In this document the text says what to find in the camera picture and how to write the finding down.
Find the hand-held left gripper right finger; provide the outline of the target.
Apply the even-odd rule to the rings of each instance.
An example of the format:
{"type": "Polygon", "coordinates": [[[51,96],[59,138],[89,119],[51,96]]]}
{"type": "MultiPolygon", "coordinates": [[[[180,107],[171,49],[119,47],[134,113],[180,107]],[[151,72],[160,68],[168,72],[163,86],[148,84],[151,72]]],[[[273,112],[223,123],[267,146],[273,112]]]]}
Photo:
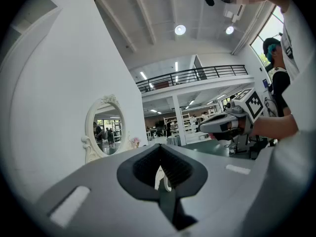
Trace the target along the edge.
{"type": "Polygon", "coordinates": [[[195,152],[161,145],[163,155],[185,180],[175,193],[173,230],[160,224],[164,237],[250,237],[247,213],[259,194],[269,166],[269,149],[256,160],[195,152]]]}

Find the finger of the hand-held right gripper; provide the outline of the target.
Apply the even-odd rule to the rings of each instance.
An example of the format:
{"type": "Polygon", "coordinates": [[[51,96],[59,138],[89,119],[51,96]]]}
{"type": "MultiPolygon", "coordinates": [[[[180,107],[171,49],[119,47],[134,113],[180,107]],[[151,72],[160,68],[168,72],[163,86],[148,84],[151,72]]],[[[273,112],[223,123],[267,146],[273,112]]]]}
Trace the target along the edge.
{"type": "Polygon", "coordinates": [[[210,121],[200,123],[198,128],[204,133],[224,133],[231,127],[231,121],[210,121]]]}
{"type": "Polygon", "coordinates": [[[217,115],[213,115],[210,118],[204,120],[204,122],[231,122],[232,120],[234,120],[234,116],[231,114],[217,114],[217,115]]]}

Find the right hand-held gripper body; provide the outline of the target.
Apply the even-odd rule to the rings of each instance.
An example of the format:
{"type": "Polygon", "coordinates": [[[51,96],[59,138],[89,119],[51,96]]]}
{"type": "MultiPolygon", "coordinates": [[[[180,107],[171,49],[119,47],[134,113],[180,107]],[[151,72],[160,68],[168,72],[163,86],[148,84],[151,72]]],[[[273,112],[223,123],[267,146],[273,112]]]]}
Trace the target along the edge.
{"type": "MultiPolygon", "coordinates": [[[[243,90],[239,95],[234,97],[226,104],[225,111],[222,114],[231,114],[234,116],[234,120],[239,118],[248,117],[251,122],[255,123],[260,114],[263,111],[263,104],[259,95],[254,88],[243,90]]],[[[239,134],[234,133],[229,127],[229,130],[224,133],[210,133],[217,140],[232,140],[239,134]]]]}

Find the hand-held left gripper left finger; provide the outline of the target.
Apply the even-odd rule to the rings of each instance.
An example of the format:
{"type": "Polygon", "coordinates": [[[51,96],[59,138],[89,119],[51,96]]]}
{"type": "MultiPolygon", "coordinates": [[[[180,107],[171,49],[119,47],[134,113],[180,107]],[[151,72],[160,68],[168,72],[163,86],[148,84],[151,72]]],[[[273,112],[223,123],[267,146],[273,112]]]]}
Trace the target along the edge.
{"type": "Polygon", "coordinates": [[[119,184],[122,162],[149,146],[94,160],[46,190],[35,204],[57,237],[167,237],[177,231],[156,202],[119,184]]]}

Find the person's right hand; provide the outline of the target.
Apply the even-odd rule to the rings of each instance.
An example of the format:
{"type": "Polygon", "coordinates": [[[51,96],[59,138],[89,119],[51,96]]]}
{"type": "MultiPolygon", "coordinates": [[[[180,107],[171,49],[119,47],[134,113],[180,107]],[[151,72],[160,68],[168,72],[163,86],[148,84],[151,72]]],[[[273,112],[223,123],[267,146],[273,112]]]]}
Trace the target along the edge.
{"type": "Polygon", "coordinates": [[[233,120],[231,124],[231,130],[239,135],[250,135],[253,129],[253,123],[248,117],[233,120]]]}

